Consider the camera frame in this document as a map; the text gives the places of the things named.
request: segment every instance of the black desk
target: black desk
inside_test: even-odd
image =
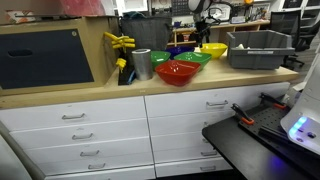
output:
[[[278,157],[229,118],[202,130],[203,136],[219,153],[249,180],[303,180],[310,177]]]

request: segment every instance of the gray box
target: gray box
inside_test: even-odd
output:
[[[278,69],[284,57],[295,51],[290,35],[270,30],[228,32],[227,38],[228,61],[233,68]],[[237,48],[240,44],[245,49]]]

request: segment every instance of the plastic storage bin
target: plastic storage bin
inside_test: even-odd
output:
[[[227,38],[233,68],[278,69],[285,56],[294,54],[291,36],[275,31],[228,32]],[[237,48],[240,44],[245,49]]]
[[[112,0],[60,0],[65,14],[75,16],[115,15]]]

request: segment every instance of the cylindrical container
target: cylindrical container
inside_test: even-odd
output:
[[[132,57],[137,79],[140,81],[152,79],[151,50],[137,49],[132,51]]]

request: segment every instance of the drawer handle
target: drawer handle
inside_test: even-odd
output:
[[[218,152],[216,150],[211,151],[211,152],[201,152],[202,156],[215,156],[217,154],[218,154]]]
[[[202,142],[204,142],[204,143],[209,143],[209,141],[206,140],[205,138],[202,139]]]
[[[70,120],[70,119],[80,119],[83,118],[86,114],[82,113],[81,115],[75,115],[75,116],[67,116],[67,115],[63,115],[62,119],[63,120]]]
[[[229,104],[229,102],[227,100],[225,100],[224,102],[222,103],[211,103],[211,102],[207,102],[207,106],[209,107],[216,107],[216,106],[225,106]]]
[[[100,164],[100,165],[89,165],[88,169],[102,169],[106,166],[106,163]]]
[[[202,172],[215,171],[216,170],[216,166],[200,167],[200,170]]]
[[[79,140],[79,139],[90,139],[92,138],[93,136],[93,133],[89,134],[89,135],[84,135],[84,136],[76,136],[76,135],[73,135],[72,136],[72,140]]]
[[[81,157],[85,157],[85,156],[96,156],[99,154],[99,150],[97,150],[96,152],[81,152],[80,156]]]

